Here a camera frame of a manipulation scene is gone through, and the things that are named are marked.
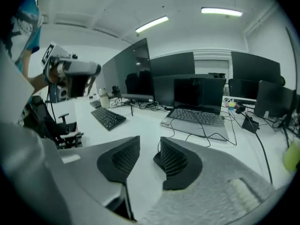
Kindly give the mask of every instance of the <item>blue t-shirt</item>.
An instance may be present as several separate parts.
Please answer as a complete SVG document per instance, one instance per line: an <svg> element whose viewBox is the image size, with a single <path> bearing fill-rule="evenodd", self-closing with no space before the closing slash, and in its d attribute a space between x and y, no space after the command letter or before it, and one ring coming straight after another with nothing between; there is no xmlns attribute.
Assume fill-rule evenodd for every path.
<svg viewBox="0 0 300 225"><path fill-rule="evenodd" d="M3 39L4 47L12 61L22 72L22 57L27 49L39 50L42 18L35 0L24 0L12 16L10 31Z"/></svg>

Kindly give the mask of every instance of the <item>window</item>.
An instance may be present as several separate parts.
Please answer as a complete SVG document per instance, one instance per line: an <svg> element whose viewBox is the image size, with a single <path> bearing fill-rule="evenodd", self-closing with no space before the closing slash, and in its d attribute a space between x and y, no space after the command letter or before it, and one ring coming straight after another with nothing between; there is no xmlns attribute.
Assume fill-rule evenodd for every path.
<svg viewBox="0 0 300 225"><path fill-rule="evenodd" d="M226 83L228 83L229 63L219 60L195 60L195 73L225 73Z"/></svg>

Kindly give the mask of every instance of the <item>person's arm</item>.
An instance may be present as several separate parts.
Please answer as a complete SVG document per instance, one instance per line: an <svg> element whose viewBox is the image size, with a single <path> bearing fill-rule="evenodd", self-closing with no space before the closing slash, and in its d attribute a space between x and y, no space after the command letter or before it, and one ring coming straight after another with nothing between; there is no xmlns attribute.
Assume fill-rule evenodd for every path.
<svg viewBox="0 0 300 225"><path fill-rule="evenodd" d="M31 85L34 87L33 94L36 92L40 91L41 89L45 88L48 86L48 84L44 81L43 74L40 74L36 77L29 78L28 77L28 67L29 67L29 62L30 62L30 57L31 57L32 50L28 49L25 51L22 59L23 63L23 70L22 74L23 76L27 79L28 82L31 83ZM57 83L60 79L57 74L57 69L54 67L53 69L50 70L50 78L49 80L52 83Z"/></svg>

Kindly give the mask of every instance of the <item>white desk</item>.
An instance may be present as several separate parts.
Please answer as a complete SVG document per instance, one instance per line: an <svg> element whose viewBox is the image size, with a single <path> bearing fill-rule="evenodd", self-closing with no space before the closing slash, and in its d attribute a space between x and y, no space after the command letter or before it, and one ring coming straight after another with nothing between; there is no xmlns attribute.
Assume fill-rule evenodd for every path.
<svg viewBox="0 0 300 225"><path fill-rule="evenodd" d="M132 210L135 218L139 220L160 198L162 193L162 184L165 180L164 172L153 162L153 157L158 149L158 142L161 136L170 137L173 130L160 126L161 120L167 115L165 111L140 110L133 107L134 116L131 116L130 106L118 107L110 109L114 113L125 116L127 120L108 132L93 116L94 108L90 105L90 101L75 101L75 112L78 129L84 132L82 137L83 146L92 146L101 143L111 142L121 138L136 136L141 137L140 157L136 162L130 176L128 177L128 190L131 201ZM242 125L244 117L241 114L235 115L236 120ZM253 116L253 119L260 124L265 121ZM231 122L224 120L230 141L235 143ZM269 181L268 169L259 141L255 134L247 130L241 129L239 125L233 121L233 127L236 134L237 146L229 142L222 142L210 139L211 148L227 152L238 160L246 164L248 167L256 171ZM286 151L286 139L283 133L274 132L268 126L261 126L257 130L270 165L273 186L279 188L292 178L292 175L284 168L282 156ZM185 140L188 134L175 131L173 138ZM189 142L196 143L199 146L208 146L206 138L200 138L191 135Z"/></svg>

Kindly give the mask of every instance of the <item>bottle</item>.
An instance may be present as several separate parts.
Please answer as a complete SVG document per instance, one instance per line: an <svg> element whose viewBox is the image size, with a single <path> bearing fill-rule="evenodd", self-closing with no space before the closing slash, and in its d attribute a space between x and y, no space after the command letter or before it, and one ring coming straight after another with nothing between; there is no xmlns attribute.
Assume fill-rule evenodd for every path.
<svg viewBox="0 0 300 225"><path fill-rule="evenodd" d="M100 103L103 108L109 108L109 99L105 88L99 89Z"/></svg>
<svg viewBox="0 0 300 225"><path fill-rule="evenodd" d="M300 161L300 139L295 137L288 150L283 156L283 163L289 172L297 170Z"/></svg>

